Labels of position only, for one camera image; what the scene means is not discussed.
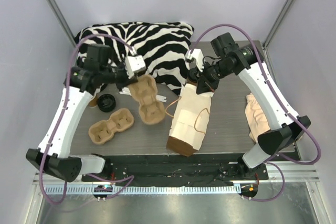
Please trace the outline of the cardboard cup carrier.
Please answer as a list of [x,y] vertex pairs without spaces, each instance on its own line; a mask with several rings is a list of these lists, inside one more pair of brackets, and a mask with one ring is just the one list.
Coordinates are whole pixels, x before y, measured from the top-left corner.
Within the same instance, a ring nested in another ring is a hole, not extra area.
[[139,104],[139,115],[144,124],[155,125],[165,118],[165,108],[156,98],[155,79],[147,74],[138,77],[137,82],[128,86],[131,97]]
[[134,124],[134,116],[127,108],[113,112],[107,120],[93,124],[88,135],[96,145],[103,145],[110,141],[116,133],[124,132]]

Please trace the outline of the brown paper bag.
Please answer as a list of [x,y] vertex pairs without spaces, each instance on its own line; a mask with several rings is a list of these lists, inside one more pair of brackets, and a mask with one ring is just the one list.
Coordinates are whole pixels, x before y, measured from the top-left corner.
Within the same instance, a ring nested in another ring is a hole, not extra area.
[[189,157],[199,151],[204,140],[212,105],[212,92],[196,93],[187,83],[176,101],[166,148]]

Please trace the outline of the stack of paper cups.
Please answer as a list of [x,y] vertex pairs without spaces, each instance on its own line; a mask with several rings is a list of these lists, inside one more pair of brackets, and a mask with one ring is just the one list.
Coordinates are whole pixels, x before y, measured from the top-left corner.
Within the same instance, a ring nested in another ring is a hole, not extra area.
[[97,95],[95,95],[95,96],[90,100],[90,102],[88,103],[88,107],[90,107],[90,108],[94,108],[94,107],[97,105],[97,100],[98,100],[98,97],[97,97]]

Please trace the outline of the black cup lid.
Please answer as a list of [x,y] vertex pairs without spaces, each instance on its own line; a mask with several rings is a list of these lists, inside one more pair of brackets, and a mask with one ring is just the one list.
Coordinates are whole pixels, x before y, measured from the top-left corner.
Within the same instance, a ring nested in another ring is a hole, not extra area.
[[197,84],[197,71],[194,68],[189,70],[187,82]]

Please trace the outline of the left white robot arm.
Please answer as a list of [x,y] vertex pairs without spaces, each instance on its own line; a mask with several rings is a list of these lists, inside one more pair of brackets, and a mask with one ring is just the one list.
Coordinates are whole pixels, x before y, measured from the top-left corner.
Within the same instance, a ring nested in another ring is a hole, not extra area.
[[86,174],[94,174],[102,182],[111,177],[109,158],[98,154],[70,156],[74,133],[96,90],[102,84],[122,84],[129,79],[124,68],[113,68],[108,64],[111,55],[111,47],[91,44],[83,66],[73,66],[69,70],[49,130],[38,147],[30,148],[26,153],[26,159],[41,174],[66,182]]

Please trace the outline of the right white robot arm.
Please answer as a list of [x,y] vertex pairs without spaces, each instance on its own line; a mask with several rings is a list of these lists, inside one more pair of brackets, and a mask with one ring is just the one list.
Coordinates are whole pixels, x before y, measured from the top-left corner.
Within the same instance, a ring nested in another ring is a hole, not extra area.
[[197,63],[196,93],[214,92],[220,79],[233,73],[250,89],[268,122],[269,129],[237,161],[239,177],[250,179],[261,164],[300,139],[311,121],[308,116],[300,116],[281,94],[254,42],[241,47],[230,33],[225,33],[213,39],[211,45],[217,56],[215,63],[205,62],[195,48],[187,54]]

